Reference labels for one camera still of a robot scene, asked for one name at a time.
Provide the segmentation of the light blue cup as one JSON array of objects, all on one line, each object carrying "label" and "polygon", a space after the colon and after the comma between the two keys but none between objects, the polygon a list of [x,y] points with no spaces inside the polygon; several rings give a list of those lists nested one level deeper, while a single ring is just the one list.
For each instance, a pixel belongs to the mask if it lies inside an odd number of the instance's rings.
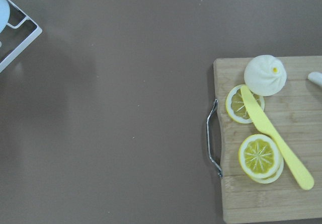
[{"label": "light blue cup", "polygon": [[0,0],[0,32],[6,27],[10,17],[10,6],[7,0]]}]

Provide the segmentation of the stacked lemon slice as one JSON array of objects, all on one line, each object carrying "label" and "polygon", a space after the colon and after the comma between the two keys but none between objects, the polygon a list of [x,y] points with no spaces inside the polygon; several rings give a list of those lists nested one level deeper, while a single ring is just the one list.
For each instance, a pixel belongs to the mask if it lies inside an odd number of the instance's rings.
[{"label": "stacked lemon slice", "polygon": [[260,183],[260,184],[270,184],[270,183],[273,183],[275,182],[277,179],[279,179],[279,177],[281,176],[282,172],[283,172],[283,169],[284,169],[284,159],[282,158],[281,161],[280,161],[280,164],[279,164],[279,167],[277,169],[276,172],[274,172],[271,176],[269,177],[266,177],[266,178],[255,178],[249,174],[248,177],[250,179],[252,179],[253,181],[257,182],[257,183]]},{"label": "stacked lemon slice", "polygon": [[281,166],[282,160],[277,145],[263,134],[248,136],[238,150],[238,161],[242,170],[255,179],[273,176]]}]

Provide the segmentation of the lemon slice near bun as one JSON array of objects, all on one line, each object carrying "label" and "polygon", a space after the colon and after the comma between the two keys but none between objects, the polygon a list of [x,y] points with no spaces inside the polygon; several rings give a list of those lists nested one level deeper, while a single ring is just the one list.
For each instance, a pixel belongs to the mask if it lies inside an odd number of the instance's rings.
[{"label": "lemon slice near bun", "polygon": [[233,121],[241,124],[250,124],[252,120],[244,105],[240,90],[242,86],[245,86],[245,84],[237,85],[229,91],[225,100],[225,107],[227,114]]}]

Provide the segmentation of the stacked lemon slice bottom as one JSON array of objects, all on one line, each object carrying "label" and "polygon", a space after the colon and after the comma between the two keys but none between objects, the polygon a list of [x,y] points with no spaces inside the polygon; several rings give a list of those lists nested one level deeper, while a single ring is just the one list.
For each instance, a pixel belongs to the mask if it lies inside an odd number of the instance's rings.
[{"label": "stacked lemon slice bottom", "polygon": [[271,176],[269,177],[266,177],[266,178],[255,178],[249,174],[248,177],[250,179],[252,179],[253,181],[257,182],[257,183],[260,183],[260,184],[270,184],[270,183],[273,183],[275,182],[277,179],[279,179],[279,177],[281,176],[282,172],[283,172],[283,169],[284,169],[284,159],[282,158],[281,161],[280,161],[280,164],[279,164],[279,167],[277,169],[276,172],[274,172]]}]

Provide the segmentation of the white ceramic spoon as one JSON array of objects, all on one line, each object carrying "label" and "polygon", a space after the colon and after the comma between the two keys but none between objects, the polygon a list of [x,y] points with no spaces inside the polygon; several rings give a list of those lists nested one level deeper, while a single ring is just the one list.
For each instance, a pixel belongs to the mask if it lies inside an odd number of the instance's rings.
[{"label": "white ceramic spoon", "polygon": [[319,87],[322,87],[322,73],[321,72],[311,72],[307,76],[308,80],[316,84]]}]

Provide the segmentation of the stacked lemon slice top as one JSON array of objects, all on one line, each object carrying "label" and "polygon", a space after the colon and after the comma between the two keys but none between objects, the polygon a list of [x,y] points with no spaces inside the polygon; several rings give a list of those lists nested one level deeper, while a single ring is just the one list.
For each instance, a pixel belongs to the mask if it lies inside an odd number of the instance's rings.
[{"label": "stacked lemon slice top", "polygon": [[281,166],[282,160],[277,145],[263,134],[248,136],[238,150],[238,161],[242,170],[255,179],[273,176]]}]

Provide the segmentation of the wooden cutting board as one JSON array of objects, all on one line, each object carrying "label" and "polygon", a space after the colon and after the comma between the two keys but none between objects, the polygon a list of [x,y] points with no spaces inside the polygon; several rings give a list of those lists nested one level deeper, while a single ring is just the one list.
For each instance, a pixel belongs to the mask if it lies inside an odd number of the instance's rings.
[{"label": "wooden cutting board", "polygon": [[213,153],[223,171],[222,215],[226,223],[313,218],[321,222],[321,88],[308,74],[321,71],[320,56],[283,57],[287,72],[283,89],[265,98],[265,113],[285,142],[314,177],[314,187],[299,187],[288,167],[271,184],[251,180],[241,169],[238,149],[257,130],[233,121],[226,112],[229,91],[244,83],[248,58],[219,58],[214,62],[214,88],[219,123],[213,126]]}]

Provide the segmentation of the yellow plastic knife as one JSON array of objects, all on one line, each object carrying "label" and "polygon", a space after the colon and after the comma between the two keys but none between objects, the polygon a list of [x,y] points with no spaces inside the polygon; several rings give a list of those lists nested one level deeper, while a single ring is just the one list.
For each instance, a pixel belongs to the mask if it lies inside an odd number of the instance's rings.
[{"label": "yellow plastic knife", "polygon": [[249,88],[247,86],[242,86],[240,92],[246,111],[255,128],[259,132],[268,135],[275,142],[298,185],[303,190],[312,189],[314,186],[312,174],[281,137],[261,106],[257,103]]}]

